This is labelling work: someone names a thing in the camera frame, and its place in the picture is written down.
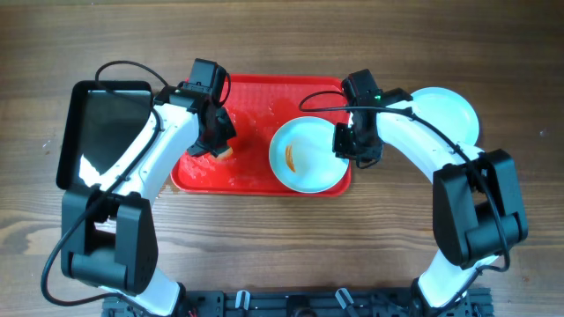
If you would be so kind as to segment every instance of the black cable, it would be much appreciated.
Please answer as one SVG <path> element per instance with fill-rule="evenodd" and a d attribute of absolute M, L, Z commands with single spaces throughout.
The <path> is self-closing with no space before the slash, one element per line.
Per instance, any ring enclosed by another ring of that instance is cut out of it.
<path fill-rule="evenodd" d="M 219 102 L 220 107 L 223 107 L 223 105 L 226 104 L 227 98 L 229 98 L 229 93 L 231 92 L 231 75 L 229 75 L 229 73 L 226 72 L 226 76 L 227 76 L 227 93 L 223 101 Z"/>
<path fill-rule="evenodd" d="M 116 65 L 116 64 L 128 64 L 128 65 L 134 65 L 137 67 L 140 67 L 144 70 L 147 70 L 148 72 L 152 73 L 156 78 L 159 79 L 159 81 L 165 85 L 168 86 L 167 81 L 161 77 L 156 71 L 151 70 L 150 68 L 144 66 L 143 64 L 140 63 L 135 63 L 135 62 L 130 62 L 130 61 L 113 61 L 110 63 L 106 63 L 104 65 L 102 65 L 97 71 L 96 71 L 96 75 L 94 77 L 94 80 L 96 82 L 96 85 L 100 88 L 103 89 L 104 91 L 111 93 L 117 97 L 121 97 L 130 101 L 133 101 L 135 103 L 138 103 L 139 105 L 146 107 L 146 104 L 141 103 L 141 101 L 139 100 L 134 100 L 132 98 L 130 98 L 129 96 L 126 95 L 122 95 L 120 93 L 114 92 L 110 89 L 108 89 L 106 86 L 104 86 L 102 83 L 100 83 L 100 73 L 106 69 L 109 66 L 112 65 Z M 149 314 L 151 315 L 149 312 L 147 312 L 143 307 L 139 307 L 135 302 L 133 302 L 132 300 L 128 299 L 125 295 L 122 295 L 120 293 L 105 293 L 105 294 L 101 294 L 101 295 L 97 295 L 97 296 L 92 296 L 90 298 L 87 299 L 79 299 L 79 300 L 72 300 L 72 301 L 66 301 L 66 300 L 60 300 L 60 299 L 56 299 L 54 298 L 48 291 L 48 275 L 49 272 L 51 270 L 51 267 L 53 266 L 53 262 L 55 261 L 56 256 L 58 255 L 58 253 L 61 251 L 61 249 L 63 248 L 64 244 L 69 240 L 69 238 L 71 237 L 71 235 L 77 230 L 77 228 L 80 226 L 80 224 L 87 218 L 91 217 L 92 215 L 94 215 L 97 211 L 98 211 L 98 207 L 100 207 L 100 205 L 103 203 L 103 201 L 124 181 L 127 179 L 128 175 L 130 174 L 130 172 L 133 170 L 133 168 L 135 168 L 135 166 L 137 165 L 137 163 L 139 163 L 139 161 L 143 158 L 143 156 L 149 151 L 149 149 L 151 148 L 152 144 L 154 143 L 154 141 L 157 139 L 157 136 L 160 133 L 160 116 L 159 113 L 157 113 L 156 110 L 154 110 L 151 107 L 151 102 L 152 100 L 149 101 L 149 107 L 151 108 L 151 113 L 154 115 L 155 117 L 155 129 L 151 135 L 151 138 L 149 139 L 149 141 L 147 142 L 147 144 L 145 145 L 145 147 L 138 153 L 138 155 L 133 159 L 133 161 L 131 161 L 131 163 L 125 168 L 125 170 L 123 171 L 122 174 L 120 174 L 120 176 L 118 176 L 117 180 L 108 188 L 106 189 L 106 191 L 104 191 L 100 197 L 98 197 L 97 199 L 95 199 L 90 206 L 88 206 L 88 208 L 85 210 L 85 212 L 83 212 L 80 216 L 78 216 L 78 218 L 75 220 L 75 222 L 70 226 L 69 230 L 67 230 L 67 232 L 65 232 L 63 234 L 63 236 L 61 237 L 61 239 L 56 243 L 55 247 L 53 248 L 53 251 L 51 251 L 51 254 L 49 255 L 46 263 L 45 263 L 45 267 L 43 268 L 43 273 L 41 274 L 41 293 L 43 294 L 43 297 L 49 301 L 52 304 L 55 305 L 59 305 L 59 306 L 78 306 L 78 305 L 83 305 L 86 303 L 91 303 L 94 302 L 96 300 L 99 299 L 109 299 L 109 298 L 117 298 L 119 300 L 122 300 L 124 302 L 126 302 L 127 304 L 129 304 L 130 306 L 134 306 L 137 307 L 138 309 L 142 309 L 144 310 L 144 314 Z"/>
<path fill-rule="evenodd" d="M 486 199 L 487 199 L 487 201 L 488 201 L 488 203 L 491 207 L 491 211 L 493 213 L 493 221 L 495 222 L 495 226 L 497 228 L 497 232 L 498 232 L 498 235 L 500 237 L 501 253 L 503 254 L 504 265 L 501 268 L 493 266 L 493 265 L 481 265 L 481 266 L 477 267 L 474 274 L 472 274 L 472 276 L 468 279 L 468 281 L 466 281 L 466 283 L 463 285 L 461 290 L 459 292 L 457 292 L 456 295 L 451 300 L 449 300 L 445 305 L 438 308 L 438 313 L 436 314 L 436 316 L 438 316 L 441 313 L 444 313 L 445 311 L 448 311 L 450 308 L 452 308 L 456 304 L 456 302 L 462 297 L 462 295 L 466 291 L 468 291 L 468 289 L 470 288 L 470 285 L 476 280 L 476 278 L 478 278 L 478 276 L 482 274 L 482 271 L 489 269 L 489 270 L 496 271 L 496 272 L 505 272 L 509 269 L 509 266 L 511 265 L 511 258 L 509 256 L 507 238 L 506 238 L 506 235 L 505 235 L 505 231 L 503 230 L 503 226 L 501 224 L 500 213 L 497 210 L 497 206 L 495 205 L 495 202 L 494 202 L 494 196 L 492 195 L 492 192 L 490 191 L 489 187 L 487 186 L 486 181 L 484 180 L 484 177 L 480 174 L 480 172 L 478 172 L 476 167 L 472 164 L 471 160 L 466 156 L 466 154 L 464 154 L 464 152 L 460 149 L 460 146 L 458 144 L 453 143 L 447 136 L 445 136 L 434 125 L 432 125 L 431 123 L 419 118 L 416 114 L 413 113 L 413 111 L 410 107 L 405 108 L 405 109 L 394 109 L 394 108 L 387 108 L 387 107 L 359 107 L 359 106 L 324 107 L 324 108 L 313 108 L 313 109 L 304 109 L 303 108 L 303 105 L 305 104 L 306 101 L 310 100 L 311 98 L 313 98 L 315 96 L 318 96 L 318 95 L 321 95 L 321 94 L 328 94 L 328 93 L 333 93 L 333 94 L 338 94 L 338 95 L 344 96 L 344 94 L 342 92 L 337 92 L 337 91 L 315 92 L 315 93 L 308 95 L 306 98 L 304 98 L 300 102 L 300 104 L 298 105 L 298 108 L 302 112 L 312 112 L 312 113 L 313 112 L 329 112 L 329 111 L 372 110 L 372 111 L 376 111 L 377 113 L 400 114 L 400 115 L 408 117 L 409 119 L 411 119 L 413 121 L 419 122 L 419 123 L 423 124 L 424 126 L 426 126 L 427 128 L 431 129 L 449 147 L 451 147 L 453 149 L 453 151 L 456 154 L 458 154 L 458 156 L 460 156 L 464 160 L 468 169 L 470 169 L 471 173 L 476 178 L 478 185 L 479 185 L 479 189 L 481 189 L 481 191 L 484 193 L 484 195 L 486 195 Z"/>

